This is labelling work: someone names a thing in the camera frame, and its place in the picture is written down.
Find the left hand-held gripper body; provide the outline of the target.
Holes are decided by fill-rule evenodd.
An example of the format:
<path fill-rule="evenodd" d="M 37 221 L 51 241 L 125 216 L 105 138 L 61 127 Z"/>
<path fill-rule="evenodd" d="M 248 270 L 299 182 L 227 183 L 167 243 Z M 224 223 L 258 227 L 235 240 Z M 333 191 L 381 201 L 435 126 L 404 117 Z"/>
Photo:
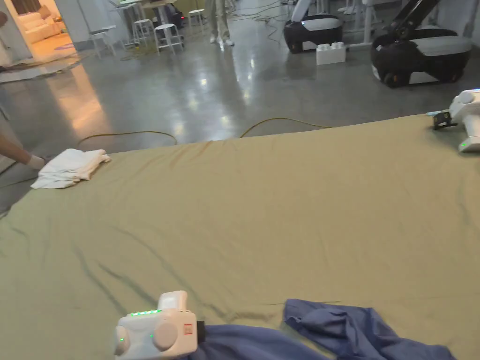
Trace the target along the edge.
<path fill-rule="evenodd" d="M 206 338 L 185 291 L 165 292 L 154 310 L 127 314 L 114 333 L 115 356 L 187 356 Z"/>

